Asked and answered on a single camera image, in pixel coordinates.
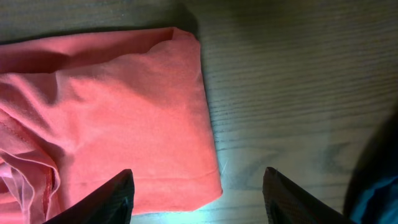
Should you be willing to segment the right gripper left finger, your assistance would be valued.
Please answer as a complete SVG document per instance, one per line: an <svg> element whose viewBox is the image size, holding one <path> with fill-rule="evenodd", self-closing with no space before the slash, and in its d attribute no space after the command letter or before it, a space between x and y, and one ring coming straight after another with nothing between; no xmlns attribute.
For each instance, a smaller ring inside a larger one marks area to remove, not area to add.
<svg viewBox="0 0 398 224"><path fill-rule="evenodd" d="M133 207L133 173L124 169L45 224L129 224Z"/></svg>

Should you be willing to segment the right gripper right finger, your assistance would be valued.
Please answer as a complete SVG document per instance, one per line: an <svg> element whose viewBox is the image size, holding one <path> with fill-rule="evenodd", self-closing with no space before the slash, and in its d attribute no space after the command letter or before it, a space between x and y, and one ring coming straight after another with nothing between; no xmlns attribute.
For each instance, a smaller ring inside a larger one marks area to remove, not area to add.
<svg viewBox="0 0 398 224"><path fill-rule="evenodd" d="M262 193L269 224L352 224L273 167L263 176Z"/></svg>

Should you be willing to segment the red printed t-shirt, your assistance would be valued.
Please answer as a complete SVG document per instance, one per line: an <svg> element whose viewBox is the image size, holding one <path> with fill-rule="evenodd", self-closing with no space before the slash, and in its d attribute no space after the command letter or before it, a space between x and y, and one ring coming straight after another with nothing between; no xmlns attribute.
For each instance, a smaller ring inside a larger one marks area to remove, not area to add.
<svg viewBox="0 0 398 224"><path fill-rule="evenodd" d="M3 45L1 222L46 222L124 169L136 215L222 195L195 36L167 27Z"/></svg>

